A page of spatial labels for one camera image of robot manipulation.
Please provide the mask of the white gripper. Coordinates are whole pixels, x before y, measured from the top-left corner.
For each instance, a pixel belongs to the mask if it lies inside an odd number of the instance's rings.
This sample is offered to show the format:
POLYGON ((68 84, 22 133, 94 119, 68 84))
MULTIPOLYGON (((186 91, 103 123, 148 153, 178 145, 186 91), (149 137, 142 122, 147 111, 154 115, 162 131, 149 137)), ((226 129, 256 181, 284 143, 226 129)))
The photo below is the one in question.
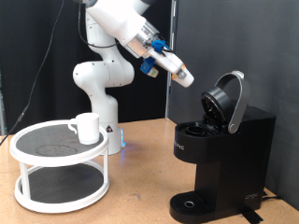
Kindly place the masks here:
POLYGON ((154 49, 149 49, 148 54, 162 68, 164 68, 172 74, 177 74, 178 78, 184 79, 187 76, 187 74, 184 71, 179 71, 184 68, 184 64, 183 61, 175 53, 158 53, 154 49))

